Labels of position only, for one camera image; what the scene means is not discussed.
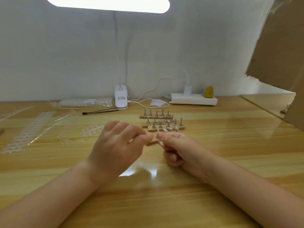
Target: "wall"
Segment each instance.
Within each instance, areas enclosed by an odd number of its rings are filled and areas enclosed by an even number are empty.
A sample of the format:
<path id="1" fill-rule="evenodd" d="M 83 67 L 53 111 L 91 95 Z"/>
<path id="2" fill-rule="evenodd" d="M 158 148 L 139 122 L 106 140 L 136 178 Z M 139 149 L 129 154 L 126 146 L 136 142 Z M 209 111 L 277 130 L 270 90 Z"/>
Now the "wall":
<path id="1" fill-rule="evenodd" d="M 245 71 L 273 0 L 169 0 L 162 15 L 118 12 L 122 83 L 131 98 L 188 71 L 193 93 L 281 93 Z M 47 0 L 0 0 L 0 101 L 113 96 L 118 83 L 109 11 Z M 145 97 L 181 92 L 181 72 Z"/>

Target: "person's right hand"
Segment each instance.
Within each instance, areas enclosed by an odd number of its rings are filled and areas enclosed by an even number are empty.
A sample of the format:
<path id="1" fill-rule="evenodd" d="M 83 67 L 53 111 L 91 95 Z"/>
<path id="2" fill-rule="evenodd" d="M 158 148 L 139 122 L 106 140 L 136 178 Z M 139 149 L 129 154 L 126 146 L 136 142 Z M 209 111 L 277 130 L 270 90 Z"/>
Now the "person's right hand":
<path id="1" fill-rule="evenodd" d="M 208 151 L 195 139 L 177 132 L 157 133 L 159 144 L 164 149 L 164 158 L 170 166 L 181 166 L 200 179 L 206 179 L 215 154 Z"/>

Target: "white paper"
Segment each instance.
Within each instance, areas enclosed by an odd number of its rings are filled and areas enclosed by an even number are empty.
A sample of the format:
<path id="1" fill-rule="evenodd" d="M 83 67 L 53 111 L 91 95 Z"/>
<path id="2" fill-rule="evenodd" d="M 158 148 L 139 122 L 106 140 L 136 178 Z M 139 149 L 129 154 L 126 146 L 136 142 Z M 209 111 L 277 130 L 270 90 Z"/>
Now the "white paper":
<path id="1" fill-rule="evenodd" d="M 95 99 L 86 99 L 83 102 L 84 103 L 91 103 L 91 102 L 95 102 Z"/>
<path id="2" fill-rule="evenodd" d="M 155 106 L 162 106 L 163 104 L 166 104 L 167 102 L 160 100 L 160 99 L 153 99 L 150 103 L 150 105 L 155 105 Z"/>

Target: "white power strip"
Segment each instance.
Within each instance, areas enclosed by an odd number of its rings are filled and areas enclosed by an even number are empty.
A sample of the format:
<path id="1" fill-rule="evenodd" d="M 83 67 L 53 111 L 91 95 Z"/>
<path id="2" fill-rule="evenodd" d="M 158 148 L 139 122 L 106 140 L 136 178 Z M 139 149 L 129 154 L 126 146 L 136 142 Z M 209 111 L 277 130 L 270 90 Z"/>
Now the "white power strip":
<path id="1" fill-rule="evenodd" d="M 172 104 L 194 104 L 194 105 L 216 105 L 217 98 L 205 98 L 200 94 L 191 94 L 190 96 L 185 96 L 184 94 L 174 94 L 171 93 Z"/>

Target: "cardboard box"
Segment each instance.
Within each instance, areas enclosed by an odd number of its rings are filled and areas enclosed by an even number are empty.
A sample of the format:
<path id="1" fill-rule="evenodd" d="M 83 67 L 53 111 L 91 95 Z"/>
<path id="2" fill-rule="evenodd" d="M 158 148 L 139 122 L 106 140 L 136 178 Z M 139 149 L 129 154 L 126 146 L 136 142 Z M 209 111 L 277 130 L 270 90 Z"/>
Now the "cardboard box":
<path id="1" fill-rule="evenodd" d="M 304 131 L 304 0 L 275 0 L 247 75 L 296 93 L 284 121 Z"/>

